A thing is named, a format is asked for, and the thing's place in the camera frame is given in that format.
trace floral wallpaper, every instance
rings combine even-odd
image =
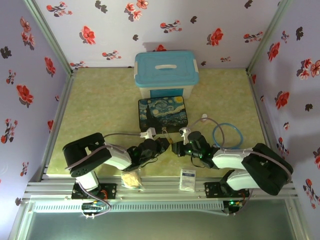
[[[317,0],[294,1],[251,70],[262,118],[274,149],[294,168],[292,180],[314,239],[320,238],[318,18]]]
[[[0,36],[0,239],[6,240],[42,164],[67,73],[23,1],[1,3],[0,31],[6,33]]]
[[[35,0],[72,68],[134,66],[158,46],[193,51],[199,68],[246,68],[279,1]]]

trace plastic bag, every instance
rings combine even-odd
[[[179,189],[188,192],[196,190],[196,170],[181,169]]]
[[[121,173],[122,186],[127,189],[143,190],[140,178],[140,169],[134,171],[123,171]]]

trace plastic storage box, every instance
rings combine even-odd
[[[195,55],[191,51],[143,52],[135,56],[135,84],[142,98],[190,97],[199,82]]]

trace blue tube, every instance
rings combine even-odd
[[[232,125],[231,123],[228,123],[228,122],[220,123],[219,125],[220,126],[226,125],[226,126],[234,128],[240,136],[240,142],[237,145],[231,146],[231,147],[224,147],[224,148],[225,149],[239,149],[241,144],[244,142],[244,137],[242,136],[240,130],[235,125]],[[220,148],[221,146],[219,145],[219,143],[217,142],[217,140],[215,138],[215,134],[216,134],[217,129],[218,129],[218,126],[215,126],[215,128],[212,131],[212,138],[213,138],[215,145]]]

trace van gogh painting print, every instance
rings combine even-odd
[[[187,113],[182,96],[139,100],[141,128],[187,125]]]

